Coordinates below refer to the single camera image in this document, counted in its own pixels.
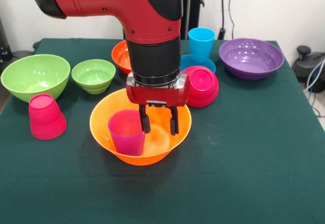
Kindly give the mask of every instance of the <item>upside-down pink cup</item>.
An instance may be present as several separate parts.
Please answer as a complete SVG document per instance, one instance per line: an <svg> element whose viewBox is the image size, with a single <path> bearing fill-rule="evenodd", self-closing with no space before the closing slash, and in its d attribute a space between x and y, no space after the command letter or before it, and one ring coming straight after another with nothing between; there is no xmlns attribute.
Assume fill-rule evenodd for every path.
<svg viewBox="0 0 325 224"><path fill-rule="evenodd" d="M39 94L31 98L28 113L31 134L37 139L54 139L67 128L66 118L49 94Z"/></svg>

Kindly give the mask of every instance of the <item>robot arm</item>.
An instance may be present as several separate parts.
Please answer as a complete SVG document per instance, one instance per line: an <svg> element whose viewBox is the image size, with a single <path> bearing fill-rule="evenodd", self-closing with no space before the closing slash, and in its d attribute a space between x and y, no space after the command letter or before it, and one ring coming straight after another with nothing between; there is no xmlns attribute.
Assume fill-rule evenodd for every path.
<svg viewBox="0 0 325 224"><path fill-rule="evenodd" d="M171 133L178 133L177 106L187 102L189 80L180 74L182 0L35 0L47 15L113 15L122 23L132 73L127 95L139 104L143 131L150 132L146 105L171 109Z"/></svg>

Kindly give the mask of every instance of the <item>white wall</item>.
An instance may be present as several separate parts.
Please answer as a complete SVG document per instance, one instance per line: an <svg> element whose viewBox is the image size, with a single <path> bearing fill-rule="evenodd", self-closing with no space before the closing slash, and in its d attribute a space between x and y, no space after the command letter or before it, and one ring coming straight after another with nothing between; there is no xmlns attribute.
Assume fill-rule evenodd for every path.
<svg viewBox="0 0 325 224"><path fill-rule="evenodd" d="M200 26L221 27L221 0L205 0ZM277 40L289 62L296 47L309 45L325 51L325 0L232 0L235 38ZM122 38L122 26L114 17L68 18L44 15L34 0L0 0L0 17L12 49L28 49L41 38ZM231 23L226 11L226 38Z"/></svg>
<svg viewBox="0 0 325 224"><path fill-rule="evenodd" d="M200 26L219 31L221 0L205 0ZM232 25L225 0L226 39L231 38ZM296 47L306 44L313 51L325 52L325 0L232 0L235 38L249 37L278 41L292 63Z"/></svg>
<svg viewBox="0 0 325 224"><path fill-rule="evenodd" d="M0 18L13 51L32 50L42 38L123 38L115 17L51 18L34 0L0 0Z"/></svg>

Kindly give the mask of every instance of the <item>orange bowl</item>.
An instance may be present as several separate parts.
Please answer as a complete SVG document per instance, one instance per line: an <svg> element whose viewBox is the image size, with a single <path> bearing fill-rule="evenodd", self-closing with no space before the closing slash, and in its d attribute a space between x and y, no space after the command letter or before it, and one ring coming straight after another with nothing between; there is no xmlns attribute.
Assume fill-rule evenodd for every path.
<svg viewBox="0 0 325 224"><path fill-rule="evenodd" d="M113 48L112 59L125 74L132 71L126 40L121 41Z"/></svg>
<svg viewBox="0 0 325 224"><path fill-rule="evenodd" d="M144 150L141 156L131 156L116 152L108 129L110 117L120 110L135 109L139 105L129 101L126 89L118 90L102 99L90 116L90 131L95 140L105 149L122 161L135 165L146 166L157 163L180 145L189 133L192 125L191 113L187 106L178 108L179 134L170 134L171 112L166 108L147 107L150 118L151 132L146 135Z"/></svg>

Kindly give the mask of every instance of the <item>table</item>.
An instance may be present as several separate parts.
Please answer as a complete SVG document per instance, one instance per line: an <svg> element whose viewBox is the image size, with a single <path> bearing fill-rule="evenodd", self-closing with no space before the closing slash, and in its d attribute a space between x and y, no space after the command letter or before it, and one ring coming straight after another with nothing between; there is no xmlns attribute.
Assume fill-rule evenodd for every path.
<svg viewBox="0 0 325 224"><path fill-rule="evenodd" d="M43 39L35 53L73 67L111 60L118 42ZM0 223L324 223L325 133L288 63L242 81L225 70L221 44L211 54L217 100L190 109L188 137L152 166L120 161L90 133L95 105L124 86L120 74L99 95L70 78L57 100L68 128L51 141L32 137L27 104L11 97L0 115Z"/></svg>

